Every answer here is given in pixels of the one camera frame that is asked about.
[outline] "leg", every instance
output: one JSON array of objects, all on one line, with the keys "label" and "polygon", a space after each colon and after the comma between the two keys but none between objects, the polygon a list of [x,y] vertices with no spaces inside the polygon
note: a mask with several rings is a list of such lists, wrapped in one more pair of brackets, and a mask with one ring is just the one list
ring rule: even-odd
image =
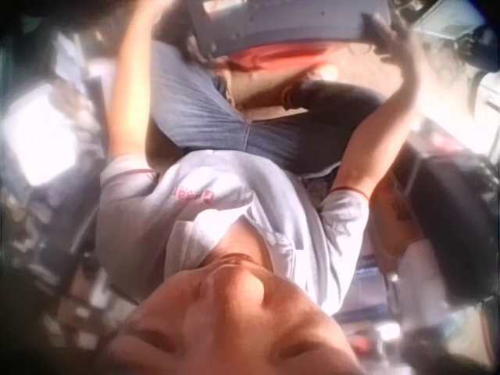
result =
[{"label": "leg", "polygon": [[242,150],[248,126],[221,94],[220,80],[185,62],[172,45],[152,43],[151,112],[158,128],[185,151]]},{"label": "leg", "polygon": [[253,123],[245,151],[312,178],[340,162],[353,131],[384,98],[362,87],[317,80],[296,85],[290,101],[309,111]]}]

